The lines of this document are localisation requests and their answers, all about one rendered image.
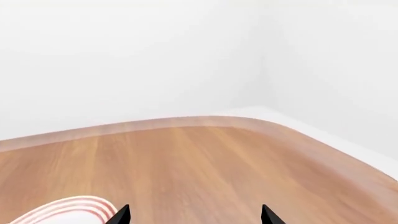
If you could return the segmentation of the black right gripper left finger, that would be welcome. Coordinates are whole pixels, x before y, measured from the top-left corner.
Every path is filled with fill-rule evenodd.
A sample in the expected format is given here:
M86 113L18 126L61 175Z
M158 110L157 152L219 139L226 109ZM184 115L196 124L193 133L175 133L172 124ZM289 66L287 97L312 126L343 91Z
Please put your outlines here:
M107 224L130 224L130 221L131 221L130 207L128 204L126 204L107 221Z

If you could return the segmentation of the white plate with red rings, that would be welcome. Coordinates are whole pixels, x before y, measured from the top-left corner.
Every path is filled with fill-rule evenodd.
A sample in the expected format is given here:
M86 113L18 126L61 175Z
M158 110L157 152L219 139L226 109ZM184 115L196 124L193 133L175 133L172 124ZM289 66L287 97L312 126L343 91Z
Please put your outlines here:
M81 195L46 203L7 224L105 224L117 212L106 199Z

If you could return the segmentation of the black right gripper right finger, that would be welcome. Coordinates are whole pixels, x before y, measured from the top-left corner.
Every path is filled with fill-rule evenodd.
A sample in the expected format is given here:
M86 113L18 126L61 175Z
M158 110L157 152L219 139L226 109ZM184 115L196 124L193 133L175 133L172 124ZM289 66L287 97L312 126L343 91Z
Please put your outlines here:
M262 205L261 222L262 224L285 224L267 205Z

